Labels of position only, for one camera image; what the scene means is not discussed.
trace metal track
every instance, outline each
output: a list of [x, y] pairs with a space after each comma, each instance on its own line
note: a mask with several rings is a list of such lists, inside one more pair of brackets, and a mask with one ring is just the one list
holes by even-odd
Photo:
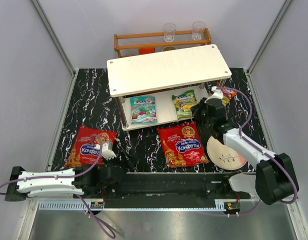
[[281, 20], [283, 19], [284, 15], [286, 14], [288, 8], [290, 7], [291, 3], [293, 2], [293, 0], [285, 0], [285, 2], [283, 3], [282, 7], [280, 8], [274, 22], [272, 23], [272, 25], [270, 26], [270, 29], [268, 30], [266, 37], [264, 38], [261, 46], [259, 47], [257, 54], [255, 55], [251, 65], [249, 66], [249, 68], [247, 69], [248, 73], [252, 73], [258, 60], [260, 59], [260, 57], [262, 56], [265, 48], [267, 47], [269, 41], [271, 40], [271, 38], [273, 37], [279, 23], [281, 22]]
[[[101, 201], [86, 201], [91, 210], [99, 210], [103, 208]], [[39, 210], [65, 210], [65, 211], [86, 211], [87, 208], [82, 201], [69, 200], [69, 201], [55, 201], [46, 200], [39, 202]]]
[[78, 71], [72, 77], [71, 82], [70, 82], [70, 84], [67, 88], [67, 92], [66, 92], [66, 95], [65, 95], [65, 99], [64, 99], [60, 114], [59, 114], [59, 118], [58, 118], [58, 121], [57, 121], [57, 125], [56, 125], [56, 129], [55, 129], [55, 132], [54, 132], [54, 135], [53, 135], [53, 139], [52, 139], [52, 142], [51, 142], [49, 150], [48, 150], [47, 159], [46, 159], [47, 163], [45, 165], [46, 167], [44, 169], [44, 172], [50, 172], [50, 170], [52, 168], [54, 156], [55, 156], [57, 145], [58, 145], [58, 141], [59, 141], [59, 138], [60, 138], [61, 131], [63, 129], [64, 120], [65, 120], [66, 113], [67, 113], [67, 110], [68, 110], [68, 106], [69, 106], [69, 103], [70, 103], [70, 99], [71, 99], [71, 96], [72, 96], [72, 93], [73, 93], [73, 90], [74, 90], [77, 75], [78, 75]]
[[[247, 81], [248, 81], [248, 84], [249, 84], [249, 87], [250, 87], [250, 91], [251, 91], [251, 94], [252, 94], [252, 97], [253, 97], [253, 100], [254, 100], [254, 105], [255, 105], [256, 111], [258, 113], [259, 121], [260, 121], [261, 127], [262, 127], [263, 132], [264, 132], [264, 137], [265, 137], [265, 140], [266, 140], [266, 143], [267, 143], [267, 148], [269, 150], [273, 151], [273, 152], [276, 152], [274, 142], [273, 142], [273, 139], [270, 135], [269, 128], [268, 128], [268, 125], [267, 125], [267, 122], [266, 122], [266, 119], [265, 119], [265, 116], [264, 116], [264, 113], [263, 113], [263, 109], [261, 107], [261, 104], [260, 104], [260, 101], [259, 101], [259, 98], [258, 98], [258, 94], [256, 92], [256, 89], [255, 89], [255, 86], [254, 86], [254, 83], [253, 83], [252, 76], [251, 76], [250, 73], [247, 73], [246, 70], [244, 70], [244, 71], [245, 71]], [[299, 201], [297, 200], [293, 204], [287, 204], [287, 209], [288, 209], [289, 216], [291, 218], [297, 239], [308, 240], [308, 226], [307, 226], [306, 220], [304, 218], [303, 211], [300, 207]]]
[[34, 220], [36, 217], [36, 212], [38, 210], [38, 201], [37, 200], [29, 200], [26, 203], [26, 213], [24, 217], [22, 217], [21, 227], [19, 229], [17, 240], [28, 240], [30, 236], [30, 232], [32, 231], [32, 227], [34, 224]]
[[72, 64], [69, 61], [64, 49], [62, 48], [53, 28], [51, 26], [51, 24], [48, 21], [48, 18], [46, 16], [42, 6], [40, 5], [38, 0], [29, 0], [29, 1], [32, 3], [35, 11], [37, 12], [42, 24], [44, 25], [50, 39], [52, 40], [52, 42], [53, 42], [58, 54], [60, 55], [61, 59], [63, 60], [67, 70], [69, 71], [71, 76], [74, 76], [76, 70], [72, 66]]
[[[189, 208], [104, 208], [102, 200], [87, 200], [91, 210], [98, 211], [154, 211], [154, 212], [223, 212], [226, 211], [223, 201], [215, 200], [215, 207], [189, 207]], [[64, 211], [86, 211], [86, 206], [79, 200], [43, 200], [39, 202], [39, 210], [64, 210]]]

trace small wooden table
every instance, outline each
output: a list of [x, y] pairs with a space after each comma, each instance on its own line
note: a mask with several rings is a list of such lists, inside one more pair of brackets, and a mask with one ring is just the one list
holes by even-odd
[[[205, 82], [231, 76], [214, 44], [112, 59], [107, 61], [107, 68], [110, 95], [117, 101], [124, 131], [178, 121], [172, 95], [194, 89], [200, 100], [208, 97]], [[191, 84], [200, 85], [170, 89]], [[136, 94], [156, 98], [158, 123], [131, 124], [130, 98], [124, 97]]]

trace white plate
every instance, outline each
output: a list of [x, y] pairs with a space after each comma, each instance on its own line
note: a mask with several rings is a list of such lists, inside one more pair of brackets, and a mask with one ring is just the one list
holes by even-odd
[[211, 161], [225, 170], [236, 170], [246, 164], [246, 159], [230, 147], [221, 144], [212, 136], [207, 142], [207, 153]]

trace drinking glass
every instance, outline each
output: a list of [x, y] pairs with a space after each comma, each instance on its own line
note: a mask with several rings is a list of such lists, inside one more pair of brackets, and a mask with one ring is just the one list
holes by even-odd
[[205, 23], [203, 23], [202, 21], [194, 22], [192, 30], [192, 39], [195, 41], [201, 40], [204, 30], [205, 30]]
[[167, 23], [164, 25], [164, 39], [165, 42], [171, 43], [175, 39], [176, 25], [173, 23]]

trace snack bag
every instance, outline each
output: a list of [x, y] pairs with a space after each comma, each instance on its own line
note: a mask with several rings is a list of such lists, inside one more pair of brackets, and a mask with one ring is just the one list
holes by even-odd
[[221, 90], [223, 92], [223, 99], [222, 99], [222, 103], [224, 106], [226, 106], [229, 101], [237, 94], [236, 91], [232, 91], [232, 90], [229, 90], [229, 89], [222, 89]]
[[188, 90], [181, 95], [172, 96], [174, 105], [176, 107], [176, 114], [178, 119], [186, 119], [192, 117], [190, 108], [197, 104], [194, 90]]
[[132, 110], [132, 124], [157, 123], [154, 96], [131, 97], [130, 105]]
[[[90, 143], [90, 136], [92, 134], [97, 134], [103, 143], [110, 141], [114, 144], [117, 133], [115, 131], [91, 129], [82, 125], [79, 129], [76, 142], [65, 166], [73, 168], [84, 164], [93, 164], [95, 162], [99, 154], [99, 150], [96, 150]], [[94, 143], [99, 144], [98, 138], [94, 138]], [[100, 158], [98, 163], [101, 164], [102, 162], [103, 159]]]
[[171, 168], [208, 163], [196, 123], [157, 129], [166, 163]]

